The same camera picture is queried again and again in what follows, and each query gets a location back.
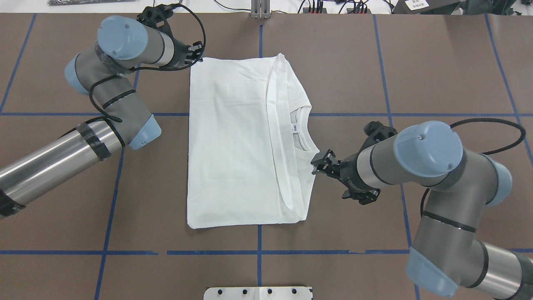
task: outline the white cloth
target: white cloth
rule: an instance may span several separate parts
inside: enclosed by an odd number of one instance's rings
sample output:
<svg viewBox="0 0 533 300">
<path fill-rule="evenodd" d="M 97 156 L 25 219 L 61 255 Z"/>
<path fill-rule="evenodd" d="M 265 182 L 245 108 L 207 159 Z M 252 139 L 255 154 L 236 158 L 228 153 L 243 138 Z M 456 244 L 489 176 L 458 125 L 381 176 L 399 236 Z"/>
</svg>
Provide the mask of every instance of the white cloth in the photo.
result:
<svg viewBox="0 0 533 300">
<path fill-rule="evenodd" d="M 283 54 L 191 69 L 191 228 L 305 220 L 318 152 L 311 104 Z"/>
</svg>

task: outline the gray metal bracket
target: gray metal bracket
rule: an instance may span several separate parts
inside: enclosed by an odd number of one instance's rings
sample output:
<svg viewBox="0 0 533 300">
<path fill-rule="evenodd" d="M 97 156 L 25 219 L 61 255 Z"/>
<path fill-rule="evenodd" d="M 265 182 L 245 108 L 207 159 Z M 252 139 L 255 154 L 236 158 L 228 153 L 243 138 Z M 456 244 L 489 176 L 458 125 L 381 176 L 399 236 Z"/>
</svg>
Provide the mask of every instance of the gray metal bracket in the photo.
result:
<svg viewBox="0 0 533 300">
<path fill-rule="evenodd" d="M 250 10 L 252 19 L 269 19 L 270 18 L 270 0 L 252 0 Z"/>
</svg>

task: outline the sticker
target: sticker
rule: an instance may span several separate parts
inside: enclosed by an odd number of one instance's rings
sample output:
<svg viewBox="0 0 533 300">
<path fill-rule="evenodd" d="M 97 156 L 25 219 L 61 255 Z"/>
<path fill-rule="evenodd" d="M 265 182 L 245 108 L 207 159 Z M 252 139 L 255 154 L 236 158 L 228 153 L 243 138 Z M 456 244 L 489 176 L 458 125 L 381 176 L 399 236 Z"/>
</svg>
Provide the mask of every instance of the sticker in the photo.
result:
<svg viewBox="0 0 533 300">
<path fill-rule="evenodd" d="M 407 0 L 405 1 L 405 4 L 407 4 L 407 7 L 410 10 L 419 10 L 423 9 L 424 7 L 429 7 L 430 5 L 426 2 L 426 0 Z"/>
</svg>

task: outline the white bracket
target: white bracket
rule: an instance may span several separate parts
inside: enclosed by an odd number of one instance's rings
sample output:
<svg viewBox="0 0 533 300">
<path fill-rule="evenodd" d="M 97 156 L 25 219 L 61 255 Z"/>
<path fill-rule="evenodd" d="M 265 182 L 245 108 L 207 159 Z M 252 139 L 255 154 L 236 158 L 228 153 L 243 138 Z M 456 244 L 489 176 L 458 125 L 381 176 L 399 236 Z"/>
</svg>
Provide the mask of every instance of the white bracket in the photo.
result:
<svg viewBox="0 0 533 300">
<path fill-rule="evenodd" d="M 270 18 L 270 0 L 252 0 L 252 19 Z"/>
<path fill-rule="evenodd" d="M 208 288 L 204 300 L 313 300 L 311 287 Z"/>
</svg>

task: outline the light blue joint cap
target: light blue joint cap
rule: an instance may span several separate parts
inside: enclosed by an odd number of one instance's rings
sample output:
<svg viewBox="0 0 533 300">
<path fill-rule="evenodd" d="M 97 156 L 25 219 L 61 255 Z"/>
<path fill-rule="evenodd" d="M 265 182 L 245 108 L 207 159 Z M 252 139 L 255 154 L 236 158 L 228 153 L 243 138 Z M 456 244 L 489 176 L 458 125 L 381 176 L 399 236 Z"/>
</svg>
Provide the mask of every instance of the light blue joint cap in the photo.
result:
<svg viewBox="0 0 533 300">
<path fill-rule="evenodd" d="M 98 44 L 115 59 L 134 59 L 146 49 L 148 33 L 136 20 L 112 15 L 105 18 L 98 29 Z"/>
<path fill-rule="evenodd" d="M 413 247 L 409 247 L 409 259 L 405 272 L 414 284 L 442 297 L 452 297 L 459 287 Z"/>
<path fill-rule="evenodd" d="M 79 81 L 78 75 L 76 74 L 76 59 L 78 58 L 78 55 L 76 55 L 76 57 L 74 57 L 65 67 L 65 78 L 67 79 L 68 84 L 75 88 L 78 93 L 88 95 L 89 91 L 83 87 L 82 83 Z"/>
<path fill-rule="evenodd" d="M 486 204 L 488 207 L 496 206 L 503 202 L 507 196 L 511 193 L 511 188 L 513 187 L 513 177 L 507 168 L 499 162 L 492 160 L 490 157 L 483 154 L 486 158 L 490 160 L 494 168 L 496 169 L 496 175 L 498 176 L 498 190 L 496 195 L 489 203 Z"/>
<path fill-rule="evenodd" d="M 425 178 L 454 170 L 463 158 L 463 144 L 450 126 L 427 121 L 402 130 L 394 141 L 394 156 L 408 172 Z"/>
<path fill-rule="evenodd" d="M 156 118 L 152 115 L 141 128 L 141 131 L 133 138 L 130 147 L 133 150 L 139 150 L 142 146 L 155 140 L 161 135 L 161 127 L 157 124 Z"/>
</svg>

